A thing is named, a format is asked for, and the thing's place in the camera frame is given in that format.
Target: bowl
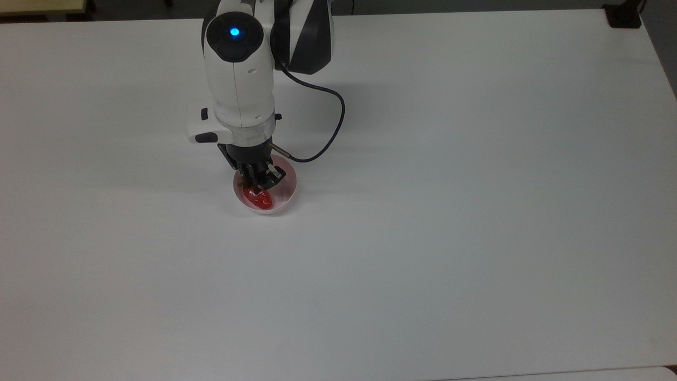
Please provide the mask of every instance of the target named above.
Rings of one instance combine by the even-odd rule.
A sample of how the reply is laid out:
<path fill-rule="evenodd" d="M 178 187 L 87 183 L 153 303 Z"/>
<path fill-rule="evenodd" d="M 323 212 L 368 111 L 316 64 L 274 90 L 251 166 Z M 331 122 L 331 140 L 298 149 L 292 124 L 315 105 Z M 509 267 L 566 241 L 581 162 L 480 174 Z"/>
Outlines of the bowl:
<path fill-rule="evenodd" d="M 289 163 L 285 158 L 271 155 L 273 159 L 273 165 L 277 165 L 282 168 L 287 175 L 274 187 L 270 188 L 267 192 L 270 193 L 270 197 L 273 200 L 273 206 L 270 209 L 261 209 L 254 205 L 244 196 L 244 189 L 241 186 L 238 186 L 242 181 L 242 176 L 239 171 L 235 171 L 235 176 L 233 176 L 233 191 L 238 200 L 247 207 L 247 209 L 252 212 L 270 215 L 275 213 L 280 213 L 284 208 L 289 205 L 290 201 L 294 197 L 297 189 L 297 176 L 294 167 Z"/>

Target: white table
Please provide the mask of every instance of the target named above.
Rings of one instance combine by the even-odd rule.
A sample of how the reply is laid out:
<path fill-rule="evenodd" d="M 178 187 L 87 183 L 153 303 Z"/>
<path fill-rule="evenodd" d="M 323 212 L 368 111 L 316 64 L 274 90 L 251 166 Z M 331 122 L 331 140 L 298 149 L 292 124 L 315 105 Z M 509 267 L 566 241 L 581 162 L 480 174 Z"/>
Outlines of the white table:
<path fill-rule="evenodd" d="M 677 363 L 677 102 L 601 10 L 336 18 L 298 203 L 217 148 L 200 20 L 0 25 L 0 376 L 413 381 Z M 276 77 L 276 142 L 335 99 Z"/>
<path fill-rule="evenodd" d="M 495 381 L 675 381 L 677 376 L 664 367 L 615 369 L 595 372 L 537 374 L 494 378 Z"/>

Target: red object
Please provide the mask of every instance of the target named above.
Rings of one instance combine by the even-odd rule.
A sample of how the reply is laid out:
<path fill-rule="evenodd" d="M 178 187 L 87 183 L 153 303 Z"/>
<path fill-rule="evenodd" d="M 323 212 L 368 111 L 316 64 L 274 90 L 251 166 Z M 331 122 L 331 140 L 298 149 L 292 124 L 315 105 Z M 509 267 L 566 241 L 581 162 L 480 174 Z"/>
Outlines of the red object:
<path fill-rule="evenodd" d="M 259 190 L 257 193 L 254 188 L 247 188 L 244 190 L 244 196 L 259 209 L 267 210 L 273 207 L 273 199 L 266 190 Z"/>

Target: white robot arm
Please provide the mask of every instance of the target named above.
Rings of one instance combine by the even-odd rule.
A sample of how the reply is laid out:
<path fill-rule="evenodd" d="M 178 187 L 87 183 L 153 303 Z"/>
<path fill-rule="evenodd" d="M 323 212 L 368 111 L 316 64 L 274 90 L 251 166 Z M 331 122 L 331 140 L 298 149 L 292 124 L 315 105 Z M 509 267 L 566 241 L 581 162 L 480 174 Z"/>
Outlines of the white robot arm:
<path fill-rule="evenodd" d="M 284 177 L 270 158 L 275 124 L 273 69 L 313 74 L 331 61 L 328 0 L 220 0 L 204 19 L 202 50 L 211 104 L 189 115 L 192 142 L 217 143 L 252 185 Z"/>

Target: black wire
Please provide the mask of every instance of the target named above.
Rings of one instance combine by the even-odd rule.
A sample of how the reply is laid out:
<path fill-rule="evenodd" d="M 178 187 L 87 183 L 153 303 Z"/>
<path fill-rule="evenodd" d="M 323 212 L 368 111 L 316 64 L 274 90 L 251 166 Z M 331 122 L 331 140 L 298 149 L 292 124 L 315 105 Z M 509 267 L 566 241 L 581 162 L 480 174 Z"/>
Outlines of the black wire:
<path fill-rule="evenodd" d="M 318 157 L 322 156 L 322 154 L 325 153 L 325 151 L 327 151 L 329 149 L 329 146 L 332 145 L 332 143 L 334 142 L 334 139 L 336 138 L 336 135 L 339 134 L 339 130 L 341 129 L 341 125 L 343 124 L 343 117 L 345 117 L 345 101 L 343 100 L 343 97 L 338 92 L 336 92 L 332 89 L 328 89 L 326 87 L 317 86 L 317 85 L 313 85 L 312 83 L 304 82 L 304 81 L 294 77 L 287 70 L 287 68 L 284 67 L 284 65 L 280 64 L 280 61 L 276 60 L 276 62 L 278 63 L 278 66 L 280 67 L 280 70 L 282 70 L 284 75 L 289 77 L 289 79 L 291 79 L 292 81 L 298 83 L 301 86 L 308 87 L 309 89 L 318 90 L 318 91 L 321 91 L 321 92 L 326 92 L 326 93 L 332 94 L 333 96 L 337 97 L 339 101 L 341 101 L 341 118 L 338 120 L 338 125 L 336 125 L 336 129 L 334 130 L 334 134 L 332 135 L 331 139 L 329 139 L 329 142 L 327 142 L 327 145 L 324 146 L 324 148 L 320 152 L 318 152 L 315 156 L 310 157 L 308 159 L 298 159 L 298 158 L 296 158 L 292 155 L 289 155 L 289 159 L 296 161 L 297 163 L 310 163 L 311 161 L 313 161 L 313 160 L 317 159 Z"/>

